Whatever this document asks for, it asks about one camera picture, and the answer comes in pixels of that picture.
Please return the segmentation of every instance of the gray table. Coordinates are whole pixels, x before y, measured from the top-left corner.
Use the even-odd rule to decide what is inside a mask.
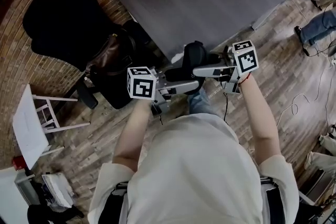
[[[215,48],[283,1],[120,0],[170,60],[195,40]]]

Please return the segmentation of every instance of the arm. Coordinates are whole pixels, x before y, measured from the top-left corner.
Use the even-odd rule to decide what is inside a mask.
[[[138,170],[141,147],[150,114],[151,100],[137,101],[119,136],[114,149],[113,163],[125,165],[134,172]]]
[[[240,90],[255,141],[256,162],[261,164],[273,155],[281,155],[277,124],[252,75],[241,83]]]

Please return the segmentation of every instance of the red object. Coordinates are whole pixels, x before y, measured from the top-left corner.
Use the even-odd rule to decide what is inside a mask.
[[[13,158],[13,167],[15,170],[21,170],[27,167],[27,164],[23,156]]]
[[[247,77],[240,84],[238,84],[238,86],[240,86],[245,80],[247,80],[250,75],[251,75],[251,72],[247,75]]]

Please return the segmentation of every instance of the sleeve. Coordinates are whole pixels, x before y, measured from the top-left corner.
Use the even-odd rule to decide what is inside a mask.
[[[273,178],[279,186],[286,224],[293,224],[299,210],[299,190],[291,164],[282,155],[274,155],[259,165],[262,176]]]
[[[121,164],[104,163],[101,166],[88,214],[90,224],[98,224],[101,212],[114,187],[118,183],[129,181],[133,175],[131,169]]]

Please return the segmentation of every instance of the white t-shirt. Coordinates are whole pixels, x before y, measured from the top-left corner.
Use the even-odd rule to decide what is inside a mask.
[[[278,184],[286,223],[294,223],[299,193],[281,155],[259,166]],[[218,116],[193,114],[164,126],[134,173],[102,165],[88,219],[97,224],[117,183],[128,181],[128,224],[262,223],[260,174],[233,130]]]

